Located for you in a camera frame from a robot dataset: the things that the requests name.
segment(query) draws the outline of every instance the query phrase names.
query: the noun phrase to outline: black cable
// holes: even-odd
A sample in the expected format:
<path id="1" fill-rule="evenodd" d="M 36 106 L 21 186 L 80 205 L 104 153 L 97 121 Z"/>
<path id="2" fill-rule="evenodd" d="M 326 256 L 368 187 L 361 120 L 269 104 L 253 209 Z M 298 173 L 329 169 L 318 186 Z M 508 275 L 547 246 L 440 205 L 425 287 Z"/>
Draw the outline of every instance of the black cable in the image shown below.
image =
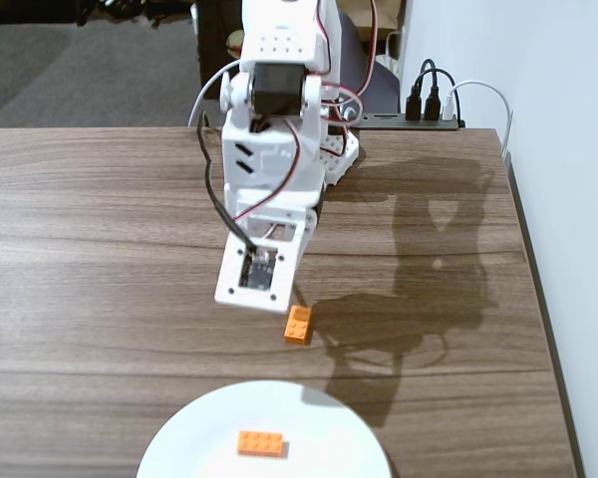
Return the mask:
<path id="1" fill-rule="evenodd" d="M 422 73 L 426 70 L 427 65 L 430 65 L 430 68 L 436 69 L 437 65 L 435 65 L 435 61 L 432 58 L 426 58 L 423 63 L 421 64 L 421 71 Z M 437 77 L 437 72 L 432 72 L 432 86 L 439 87 L 439 78 Z"/>
<path id="2" fill-rule="evenodd" d="M 206 183 L 206 191 L 208 191 L 208 196 L 210 196 L 212 205 L 215 206 L 215 211 L 217 211 L 217 214 L 219 214 L 219 217 L 228 227 L 230 232 L 243 241 L 248 251 L 254 251 L 257 249 L 257 246 L 253 244 L 248 235 L 237 225 L 235 220 L 230 217 L 230 214 L 228 214 L 228 211 L 226 211 L 226 208 L 217 198 L 215 191 L 212 189 L 212 183 L 210 182 L 210 167 L 212 166 L 212 159 L 210 158 L 210 154 L 208 153 L 208 148 L 206 148 L 206 142 L 204 141 L 202 134 L 202 126 L 205 118 L 206 112 L 202 111 L 199 114 L 199 120 L 197 121 L 197 139 L 199 140 L 199 147 L 201 148 L 203 157 L 206 160 L 206 171 L 204 172 L 203 176 Z"/>
<path id="3" fill-rule="evenodd" d="M 446 72 L 445 70 L 442 70 L 441 68 L 430 68 L 428 70 L 425 70 L 424 72 L 422 72 L 420 75 L 417 76 L 417 79 L 415 80 L 414 85 L 418 86 L 420 89 L 421 85 L 423 84 L 423 77 L 425 75 L 427 75 L 428 73 L 436 73 L 436 72 L 439 72 L 442 75 L 445 75 L 446 77 L 448 77 L 448 80 L 452 86 L 456 85 L 454 78 L 452 78 L 448 72 Z M 460 101 L 458 100 L 458 90 L 454 90 L 454 98 L 456 99 L 456 119 L 458 120 L 458 127 L 464 127 L 462 118 L 460 117 Z"/>

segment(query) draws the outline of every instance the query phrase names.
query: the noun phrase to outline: white plate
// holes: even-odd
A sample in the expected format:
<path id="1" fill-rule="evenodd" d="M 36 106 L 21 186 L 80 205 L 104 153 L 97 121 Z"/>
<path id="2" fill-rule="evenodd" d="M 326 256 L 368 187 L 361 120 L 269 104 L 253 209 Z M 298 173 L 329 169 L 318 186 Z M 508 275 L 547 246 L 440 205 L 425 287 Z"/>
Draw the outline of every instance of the white plate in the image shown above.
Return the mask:
<path id="1" fill-rule="evenodd" d="M 284 457 L 237 454 L 240 430 L 282 433 Z M 287 381 L 226 386 L 180 410 L 157 433 L 138 478 L 390 478 L 379 441 L 350 408 Z"/>

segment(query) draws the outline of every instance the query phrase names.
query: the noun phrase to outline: red wire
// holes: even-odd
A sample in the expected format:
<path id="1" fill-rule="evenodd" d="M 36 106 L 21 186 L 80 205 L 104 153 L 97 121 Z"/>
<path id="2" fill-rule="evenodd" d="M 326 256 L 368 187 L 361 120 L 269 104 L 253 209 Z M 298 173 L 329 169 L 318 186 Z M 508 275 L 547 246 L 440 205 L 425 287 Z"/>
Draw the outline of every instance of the red wire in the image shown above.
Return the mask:
<path id="1" fill-rule="evenodd" d="M 359 101 L 361 100 L 359 98 L 359 95 L 356 94 L 355 92 L 353 92 L 352 90 L 350 90 L 347 87 L 344 87 L 343 85 L 339 84 L 339 83 L 331 83 L 331 82 L 323 82 L 321 84 L 321 87 L 331 87 L 331 88 L 338 88 L 339 90 L 343 90 L 344 95 L 347 95 L 349 98 L 343 102 L 339 102 L 339 101 L 334 101 L 334 100 L 323 100 L 321 103 L 325 103 L 327 105 L 346 105 L 348 103 L 353 102 L 354 100 L 352 100 L 353 97 L 357 97 L 359 99 Z"/>
<path id="2" fill-rule="evenodd" d="M 357 91 L 357 95 L 361 95 L 370 85 L 372 74 L 375 69 L 375 60 L 377 59 L 377 38 L 379 37 L 379 21 L 377 14 L 377 3 L 375 0 L 370 0 L 372 7 L 372 35 L 370 36 L 370 55 L 368 55 L 368 69 L 366 70 L 366 80 L 363 82 L 361 88 Z"/>
<path id="3" fill-rule="evenodd" d="M 354 125 L 357 122 L 359 122 L 359 119 L 357 119 L 357 118 L 354 118 L 354 119 L 341 119 L 341 120 L 338 120 L 338 119 L 332 120 L 332 119 L 325 119 L 324 118 L 324 120 L 326 120 L 328 122 L 328 124 L 332 125 L 332 126 L 346 126 L 348 124 L 349 125 Z"/>
<path id="4" fill-rule="evenodd" d="M 297 164 L 299 163 L 299 157 L 301 156 L 301 142 L 299 141 L 299 133 L 297 132 L 297 129 L 292 124 L 292 122 L 290 122 L 287 119 L 285 119 L 284 122 L 290 128 L 290 131 L 292 132 L 292 136 L 295 139 L 295 146 L 296 146 L 295 157 L 292 160 L 290 169 L 288 169 L 288 172 L 286 173 L 286 177 L 284 177 L 283 181 L 281 181 L 281 183 L 276 187 L 276 189 L 274 191 L 272 191 L 270 194 L 268 194 L 268 196 L 264 197 L 261 201 L 257 202 L 256 204 L 253 204 L 252 206 L 246 208 L 241 213 L 239 213 L 235 217 L 235 222 L 240 221 L 241 219 L 248 216 L 255 209 L 259 209 L 261 206 L 272 201 L 288 185 L 288 183 L 290 182 L 290 179 L 292 179 L 292 175 L 295 172 L 295 169 L 297 168 Z"/>
<path id="5" fill-rule="evenodd" d="M 322 86 L 326 86 L 326 87 L 334 87 L 334 88 L 338 88 L 339 90 L 343 90 L 343 93 L 347 96 L 349 96 L 350 98 L 355 97 L 357 99 L 357 101 L 359 102 L 361 109 L 363 109 L 363 101 L 361 100 L 361 98 L 359 98 L 359 96 L 354 93 L 353 91 L 347 89 L 346 87 L 342 87 L 341 85 L 337 84 L 337 83 L 329 83 L 329 82 L 324 82 L 322 84 Z M 333 102 L 332 100 L 324 100 L 322 102 L 325 105 L 344 105 L 347 102 Z M 350 120 L 345 120 L 345 119 L 335 119 L 335 122 L 332 121 L 332 119 L 327 119 L 328 124 L 333 124 L 333 125 L 338 125 L 338 126 L 345 126 L 347 124 L 354 124 L 357 122 L 357 119 L 350 119 Z"/>
<path id="6" fill-rule="evenodd" d="M 341 118 L 341 115 L 339 114 L 338 108 L 334 108 L 334 112 L 335 112 L 335 120 L 343 120 L 343 118 Z M 330 154 L 332 154 L 333 156 L 336 156 L 336 157 L 344 156 L 346 154 L 346 148 L 348 147 L 348 129 L 345 126 L 342 126 L 342 130 L 343 130 L 343 146 L 341 148 L 341 152 L 337 152 L 334 149 L 328 149 L 326 147 L 321 147 L 320 149 L 322 151 L 329 152 Z"/>
<path id="7" fill-rule="evenodd" d="M 330 37 L 328 37 L 328 32 L 326 32 L 326 28 L 323 26 L 323 22 L 319 17 L 320 9 L 321 0 L 317 0 L 317 10 L 315 11 L 315 16 L 317 17 L 317 25 L 319 26 L 319 30 L 321 30 L 322 35 L 326 38 L 326 48 L 328 48 L 328 70 L 326 70 L 325 72 L 315 72 L 315 75 L 326 77 L 330 75 L 330 72 L 332 72 L 332 55 L 330 53 Z"/>

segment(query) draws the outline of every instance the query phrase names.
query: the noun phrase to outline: white wall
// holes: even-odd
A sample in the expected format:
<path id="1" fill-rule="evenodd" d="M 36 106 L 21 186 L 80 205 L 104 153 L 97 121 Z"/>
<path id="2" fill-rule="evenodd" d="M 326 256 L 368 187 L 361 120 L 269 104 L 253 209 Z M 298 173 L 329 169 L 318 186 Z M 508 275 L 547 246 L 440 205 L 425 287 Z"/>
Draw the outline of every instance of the white wall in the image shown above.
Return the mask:
<path id="1" fill-rule="evenodd" d="M 586 474 L 596 478 L 598 0 L 407 1 L 402 101 L 431 57 L 457 81 L 499 86 L 514 108 L 509 151 Z M 460 98 L 467 126 L 502 134 L 493 92 L 467 86 Z"/>

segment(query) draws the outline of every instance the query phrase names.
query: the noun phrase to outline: circuit board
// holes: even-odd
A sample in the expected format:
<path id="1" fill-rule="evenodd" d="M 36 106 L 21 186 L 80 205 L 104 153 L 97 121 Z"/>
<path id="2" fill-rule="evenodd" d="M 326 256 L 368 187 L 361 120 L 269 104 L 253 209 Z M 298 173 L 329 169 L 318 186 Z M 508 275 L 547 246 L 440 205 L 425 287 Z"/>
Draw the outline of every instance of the circuit board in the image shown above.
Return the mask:
<path id="1" fill-rule="evenodd" d="M 241 267 L 239 287 L 269 291 L 276 262 L 277 251 L 273 249 L 259 248 L 246 254 Z"/>

